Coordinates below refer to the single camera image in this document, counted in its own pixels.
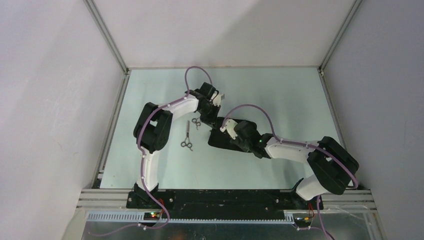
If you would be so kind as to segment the silver hair scissors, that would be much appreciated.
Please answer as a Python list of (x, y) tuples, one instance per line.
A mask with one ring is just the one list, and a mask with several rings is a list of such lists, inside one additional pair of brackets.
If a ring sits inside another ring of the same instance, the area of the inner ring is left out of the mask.
[(195, 117), (191, 119), (191, 122), (195, 125), (196, 129), (198, 130), (199, 127), (202, 125), (202, 122), (200, 120), (200, 117)]

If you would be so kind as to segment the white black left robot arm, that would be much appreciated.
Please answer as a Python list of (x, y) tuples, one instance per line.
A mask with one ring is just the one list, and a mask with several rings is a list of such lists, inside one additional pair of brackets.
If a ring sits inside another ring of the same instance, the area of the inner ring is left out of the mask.
[(144, 105), (133, 135), (141, 151), (139, 177), (134, 184), (134, 192), (145, 208), (153, 208), (158, 202), (158, 194), (154, 191), (159, 186), (159, 155), (169, 140), (173, 121), (197, 112), (202, 124), (213, 127), (224, 97), (214, 86), (204, 82), (200, 88), (189, 89), (184, 96), (172, 102), (163, 105), (148, 102)]

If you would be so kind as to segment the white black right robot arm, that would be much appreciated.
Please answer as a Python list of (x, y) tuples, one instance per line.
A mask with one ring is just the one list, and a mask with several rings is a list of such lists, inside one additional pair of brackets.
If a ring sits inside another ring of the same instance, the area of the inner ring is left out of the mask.
[(359, 163), (332, 137), (324, 136), (318, 141), (288, 140), (273, 133), (260, 134), (253, 122), (233, 119), (224, 120), (220, 131), (228, 134), (229, 141), (243, 152), (259, 159), (286, 159), (311, 168), (312, 175), (299, 180), (290, 196), (297, 209), (304, 209), (324, 193), (342, 195), (350, 183), (358, 186), (355, 173)]

